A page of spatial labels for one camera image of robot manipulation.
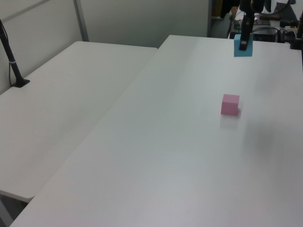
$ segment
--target black device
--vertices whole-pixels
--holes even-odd
[[[260,15],[267,15],[267,16],[280,13],[290,5],[290,0],[288,0],[288,2],[284,5],[284,7],[281,10],[269,14],[262,13],[264,6],[268,12],[271,12],[270,5],[271,5],[271,0],[241,0],[240,1],[239,8],[240,10],[245,12],[241,26],[242,30],[241,30],[241,41],[239,47],[240,50],[245,51],[247,49],[250,33],[254,25],[255,13],[259,13]]]
[[[281,11],[285,6],[286,6],[285,3],[280,3],[280,2],[276,3],[276,7],[279,11]],[[280,12],[280,18],[281,20],[289,20],[289,21],[298,20],[291,5],[288,5],[283,11]]]
[[[4,50],[6,52],[6,55],[9,59],[9,63],[11,65],[11,67],[14,71],[15,77],[16,77],[16,83],[13,84],[12,86],[13,87],[23,87],[25,84],[29,83],[29,80],[28,79],[23,79],[21,74],[20,74],[20,71],[19,71],[18,65],[16,63],[15,57],[14,57],[13,52],[11,51],[11,48],[9,46],[9,39],[7,37],[5,28],[4,28],[3,23],[1,22],[1,20],[0,20],[0,39],[1,39],[1,42],[3,44]]]

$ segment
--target pink block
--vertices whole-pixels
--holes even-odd
[[[221,114],[238,115],[239,100],[240,96],[224,94]]]

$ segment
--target cable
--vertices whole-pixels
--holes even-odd
[[[253,1],[254,1],[254,0],[251,0],[251,2],[250,2],[251,10],[252,10],[254,13],[259,13],[259,12],[257,12],[257,11],[254,9],[254,7],[253,7]],[[273,13],[259,13],[259,14],[260,14],[260,15],[263,15],[263,16],[272,16],[272,15],[281,13],[281,12],[284,11],[289,5],[290,5],[290,0],[288,0],[288,2],[286,3],[286,5],[284,6],[284,8],[281,9],[280,11],[278,10],[277,12],[273,12]]]
[[[3,31],[4,31],[5,36],[6,36],[6,39],[9,41],[9,36],[8,36],[8,34],[6,33],[5,27],[4,27],[3,25],[1,25],[1,27],[3,28]]]
[[[238,16],[238,15],[239,15],[241,12],[243,12],[243,11],[242,11],[242,10],[240,10],[240,12],[236,14],[235,19],[236,19],[236,17],[237,17],[237,16]]]
[[[9,63],[9,85],[12,87],[11,81],[10,81],[10,63]]]
[[[9,36],[8,36],[6,30],[5,30],[5,27],[4,27],[3,25],[1,25],[1,27],[3,28],[3,31],[4,31],[5,36],[6,36],[6,39],[7,39],[8,42],[9,42]],[[10,85],[10,87],[12,87],[12,84],[11,84],[11,81],[10,81],[10,62],[9,62],[9,85]]]
[[[259,28],[256,28],[255,30],[252,30],[251,33],[258,32],[258,31],[262,31],[262,30],[267,30],[267,29],[275,29],[275,30],[277,30],[278,32],[280,31],[280,30],[277,29],[276,27],[259,27]]]

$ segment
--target blue cube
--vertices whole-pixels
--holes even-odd
[[[250,39],[248,40],[247,49],[245,51],[239,50],[240,42],[241,42],[240,38],[241,38],[241,34],[235,35],[235,38],[233,40],[233,48],[234,48],[233,56],[234,57],[251,57],[252,56],[253,34],[250,34]]]

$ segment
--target white table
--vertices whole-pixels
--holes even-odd
[[[302,113],[300,51],[170,36],[12,227],[301,227]]]
[[[156,48],[77,42],[0,96],[0,194],[30,201]]]

